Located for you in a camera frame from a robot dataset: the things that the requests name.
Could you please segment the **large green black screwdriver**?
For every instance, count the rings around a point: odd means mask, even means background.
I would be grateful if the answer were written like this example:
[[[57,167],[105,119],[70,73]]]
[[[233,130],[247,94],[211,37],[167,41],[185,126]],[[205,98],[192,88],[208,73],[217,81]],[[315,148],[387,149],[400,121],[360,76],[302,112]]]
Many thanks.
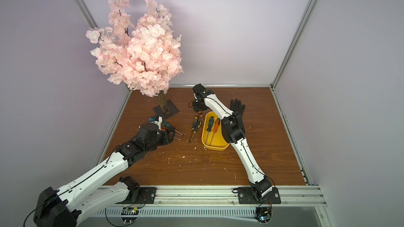
[[[207,141],[208,141],[208,137],[209,137],[209,134],[210,134],[210,132],[211,132],[211,129],[212,129],[212,127],[213,127],[214,122],[215,122],[214,116],[211,116],[211,117],[209,118],[209,121],[208,121],[207,135],[206,135],[205,143],[207,143]]]

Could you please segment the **yellow black striped screwdriver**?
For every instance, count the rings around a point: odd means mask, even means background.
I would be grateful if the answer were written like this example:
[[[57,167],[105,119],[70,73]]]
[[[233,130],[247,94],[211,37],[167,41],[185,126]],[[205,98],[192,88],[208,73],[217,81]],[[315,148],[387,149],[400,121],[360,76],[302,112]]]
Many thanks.
[[[198,123],[198,117],[195,116],[194,120],[193,120],[192,131],[194,131],[196,129],[197,123]]]

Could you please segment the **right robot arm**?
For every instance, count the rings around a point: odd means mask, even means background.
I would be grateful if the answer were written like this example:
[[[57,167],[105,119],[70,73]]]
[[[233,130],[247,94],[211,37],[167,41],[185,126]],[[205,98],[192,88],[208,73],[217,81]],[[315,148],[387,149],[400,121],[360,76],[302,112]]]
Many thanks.
[[[270,178],[259,167],[247,143],[242,118],[245,105],[239,99],[235,99],[230,102],[230,107],[226,107],[212,90],[206,89],[202,84],[195,85],[193,92],[194,111],[211,109],[220,119],[222,136],[236,150],[247,172],[255,200],[258,202],[268,200],[272,192],[272,184]]]

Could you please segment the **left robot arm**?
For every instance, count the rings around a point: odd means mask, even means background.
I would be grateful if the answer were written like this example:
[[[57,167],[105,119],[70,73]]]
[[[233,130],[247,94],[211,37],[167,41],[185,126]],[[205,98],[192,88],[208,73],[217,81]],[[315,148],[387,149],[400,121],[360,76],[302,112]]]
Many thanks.
[[[39,195],[29,213],[38,227],[76,227],[87,218],[121,202],[144,203],[140,185],[131,177],[120,178],[106,190],[99,187],[143,159],[148,152],[165,146],[176,130],[153,121],[140,126],[132,139],[116,147],[99,165],[58,189],[49,187]]]

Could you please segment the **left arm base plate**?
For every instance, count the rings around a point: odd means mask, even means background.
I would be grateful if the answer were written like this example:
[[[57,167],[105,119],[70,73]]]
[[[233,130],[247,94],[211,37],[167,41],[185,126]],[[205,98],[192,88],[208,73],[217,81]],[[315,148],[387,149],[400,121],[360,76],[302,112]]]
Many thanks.
[[[152,205],[155,201],[156,187],[140,187],[133,195],[129,195],[126,200],[118,202],[118,205],[146,204]]]

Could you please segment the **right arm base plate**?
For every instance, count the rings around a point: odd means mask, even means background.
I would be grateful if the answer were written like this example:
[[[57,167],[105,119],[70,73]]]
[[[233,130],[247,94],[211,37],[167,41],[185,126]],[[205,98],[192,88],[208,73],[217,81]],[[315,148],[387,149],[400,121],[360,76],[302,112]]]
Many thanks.
[[[252,205],[252,204],[275,204],[280,205],[281,198],[279,194],[279,190],[276,187],[272,187],[272,189],[261,195],[252,187],[238,187],[232,190],[232,193],[237,194],[238,202],[241,205]]]

